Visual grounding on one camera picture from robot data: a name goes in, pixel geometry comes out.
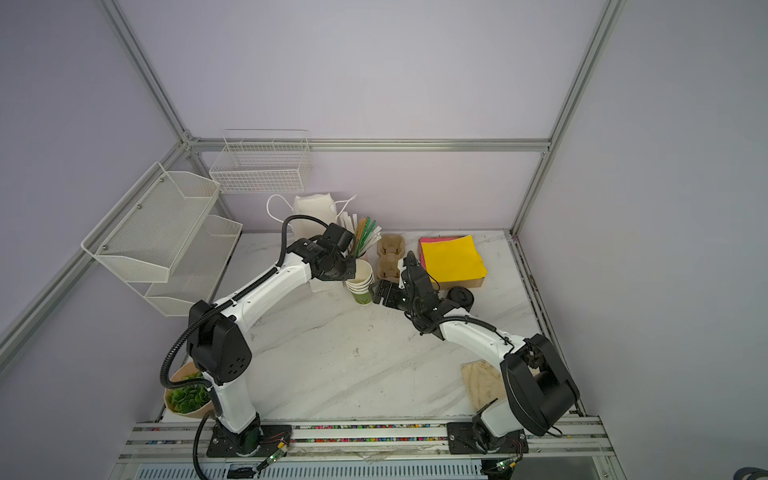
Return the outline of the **white paper gift bag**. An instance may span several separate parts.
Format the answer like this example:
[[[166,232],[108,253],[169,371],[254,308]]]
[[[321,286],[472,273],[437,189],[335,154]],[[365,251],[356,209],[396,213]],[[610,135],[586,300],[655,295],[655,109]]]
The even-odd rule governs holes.
[[[274,199],[280,199],[289,207],[291,215],[307,215],[319,219],[326,225],[336,224],[341,214],[347,208],[348,204],[356,199],[356,195],[347,200],[334,200],[330,193],[313,194],[308,196],[296,196],[293,203],[290,203],[284,196],[273,194],[267,199],[266,211],[270,218],[280,223],[283,218],[278,218],[270,211],[271,202]],[[311,238],[315,235],[321,235],[325,232],[325,227],[314,221],[306,219],[292,220],[289,225],[293,237]]]

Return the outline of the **brown pulp cup carrier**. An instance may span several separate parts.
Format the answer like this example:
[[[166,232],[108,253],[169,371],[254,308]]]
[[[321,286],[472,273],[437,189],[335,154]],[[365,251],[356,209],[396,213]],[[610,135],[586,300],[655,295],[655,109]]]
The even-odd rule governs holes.
[[[384,234],[377,243],[379,257],[375,275],[379,280],[400,281],[399,262],[406,255],[405,238],[399,234]]]

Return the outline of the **beige work glove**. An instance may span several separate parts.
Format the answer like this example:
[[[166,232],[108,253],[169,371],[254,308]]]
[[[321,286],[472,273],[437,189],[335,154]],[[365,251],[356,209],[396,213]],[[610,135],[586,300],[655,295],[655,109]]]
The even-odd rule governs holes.
[[[506,390],[499,371],[485,360],[463,364],[460,368],[470,403],[475,412],[494,400],[505,400]]]

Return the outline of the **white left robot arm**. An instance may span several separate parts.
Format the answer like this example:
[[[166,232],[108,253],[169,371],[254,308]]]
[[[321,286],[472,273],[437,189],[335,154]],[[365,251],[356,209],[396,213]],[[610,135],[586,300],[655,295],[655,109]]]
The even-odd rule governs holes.
[[[246,371],[253,352],[246,335],[268,310],[312,279],[350,280],[356,273],[355,235],[336,224],[293,243],[281,234],[275,265],[217,304],[197,302],[190,310],[195,326],[187,339],[188,355],[207,387],[218,426],[241,455],[260,443],[260,417],[248,390]]]

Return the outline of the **stack of green paper cups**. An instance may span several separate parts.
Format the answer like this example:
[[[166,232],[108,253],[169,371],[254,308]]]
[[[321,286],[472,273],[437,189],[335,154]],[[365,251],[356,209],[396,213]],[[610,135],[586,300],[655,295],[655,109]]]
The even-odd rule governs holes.
[[[345,281],[345,286],[360,305],[372,303],[370,287],[374,283],[373,267],[363,259],[356,260],[355,276]]]

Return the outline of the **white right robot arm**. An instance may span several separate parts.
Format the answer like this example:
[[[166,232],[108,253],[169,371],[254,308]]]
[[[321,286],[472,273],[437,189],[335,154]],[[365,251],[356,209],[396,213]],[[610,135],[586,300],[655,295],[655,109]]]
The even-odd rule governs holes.
[[[471,314],[474,295],[453,287],[444,295],[410,252],[398,263],[400,280],[369,288],[375,304],[400,310],[421,335],[459,345],[498,371],[505,397],[484,405],[469,425],[469,447],[495,452],[510,434],[556,435],[557,421],[580,400],[580,391],[551,341],[507,333]]]

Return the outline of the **bundle of wrapped straws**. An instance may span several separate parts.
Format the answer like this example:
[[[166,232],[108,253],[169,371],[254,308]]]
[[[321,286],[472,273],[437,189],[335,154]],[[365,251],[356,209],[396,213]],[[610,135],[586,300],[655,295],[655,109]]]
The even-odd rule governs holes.
[[[336,222],[354,234],[354,253],[357,258],[363,257],[382,239],[382,227],[371,217],[344,211],[337,215]]]

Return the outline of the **stack of black cup lids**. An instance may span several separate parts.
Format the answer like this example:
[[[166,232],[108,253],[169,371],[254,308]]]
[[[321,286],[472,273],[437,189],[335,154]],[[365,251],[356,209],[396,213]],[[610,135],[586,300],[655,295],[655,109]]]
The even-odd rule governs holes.
[[[471,308],[475,303],[475,297],[472,291],[461,286],[451,288],[447,293],[447,298],[467,312],[471,311]]]

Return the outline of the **white mesh two-tier shelf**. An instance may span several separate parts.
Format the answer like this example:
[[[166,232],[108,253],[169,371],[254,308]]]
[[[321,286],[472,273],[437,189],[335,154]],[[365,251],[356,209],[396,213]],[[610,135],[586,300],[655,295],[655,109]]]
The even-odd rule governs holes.
[[[165,317],[216,293],[242,225],[214,213],[217,182],[152,165],[81,248]]]

